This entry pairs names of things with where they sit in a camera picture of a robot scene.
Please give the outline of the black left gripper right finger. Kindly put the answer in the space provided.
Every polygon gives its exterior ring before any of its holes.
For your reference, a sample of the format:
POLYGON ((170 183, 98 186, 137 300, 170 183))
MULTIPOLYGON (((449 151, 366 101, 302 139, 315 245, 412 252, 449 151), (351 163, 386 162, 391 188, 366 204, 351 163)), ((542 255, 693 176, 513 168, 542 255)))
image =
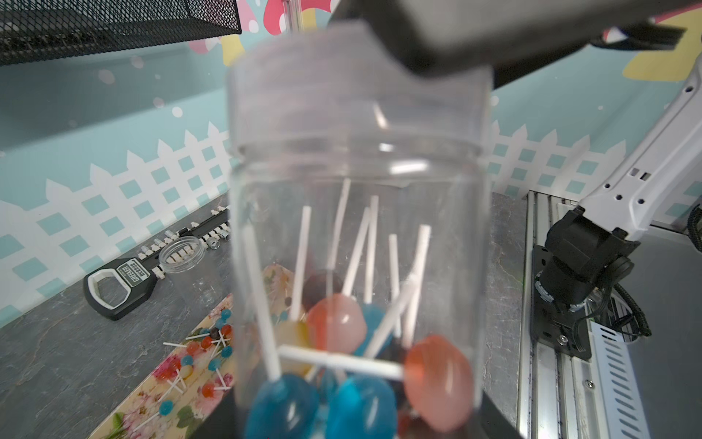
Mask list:
POLYGON ((504 417, 487 393, 483 393, 479 410, 479 437, 481 439, 522 439, 517 428, 504 417))

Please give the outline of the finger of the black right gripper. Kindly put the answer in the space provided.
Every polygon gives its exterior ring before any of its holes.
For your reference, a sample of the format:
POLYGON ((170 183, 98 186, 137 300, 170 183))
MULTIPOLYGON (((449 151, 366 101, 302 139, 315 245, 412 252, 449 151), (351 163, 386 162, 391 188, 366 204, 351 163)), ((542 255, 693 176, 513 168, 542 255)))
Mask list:
POLYGON ((490 66, 500 88, 589 44, 613 50, 672 50, 683 27, 656 16, 694 1, 341 1, 329 23, 365 24, 400 65, 424 78, 490 66))

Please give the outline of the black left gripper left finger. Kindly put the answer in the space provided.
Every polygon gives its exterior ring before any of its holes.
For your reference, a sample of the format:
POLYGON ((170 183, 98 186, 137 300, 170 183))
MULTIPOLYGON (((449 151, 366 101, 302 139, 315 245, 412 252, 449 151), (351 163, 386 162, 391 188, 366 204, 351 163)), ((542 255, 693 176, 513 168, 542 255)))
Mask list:
POLYGON ((234 439, 236 437, 236 400, 228 391, 212 414, 190 435, 190 439, 234 439))

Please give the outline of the clear plastic candy jar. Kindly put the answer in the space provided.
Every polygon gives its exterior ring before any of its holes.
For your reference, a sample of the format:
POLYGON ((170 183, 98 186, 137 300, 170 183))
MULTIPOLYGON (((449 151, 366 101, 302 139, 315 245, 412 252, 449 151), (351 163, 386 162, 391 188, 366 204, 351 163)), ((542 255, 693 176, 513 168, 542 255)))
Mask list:
POLYGON ((222 298, 222 286, 208 247, 195 236, 178 238, 159 254, 159 264, 184 300, 210 310, 222 298))

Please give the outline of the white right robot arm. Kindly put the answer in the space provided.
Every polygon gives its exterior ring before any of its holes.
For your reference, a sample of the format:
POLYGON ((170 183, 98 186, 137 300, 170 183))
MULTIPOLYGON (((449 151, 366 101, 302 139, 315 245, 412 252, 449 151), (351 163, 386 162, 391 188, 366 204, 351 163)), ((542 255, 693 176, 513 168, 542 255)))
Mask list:
MULTIPOLYGON (((678 78, 679 18, 693 1, 338 1, 331 20, 358 20, 408 71, 439 78, 488 65, 502 87, 588 45, 633 51, 630 78, 678 78)), ((571 356, 590 358, 585 302, 600 309, 633 270, 631 253, 654 214, 701 160, 701 60, 636 150, 548 231, 537 254, 531 333, 548 344, 566 338, 571 356)))

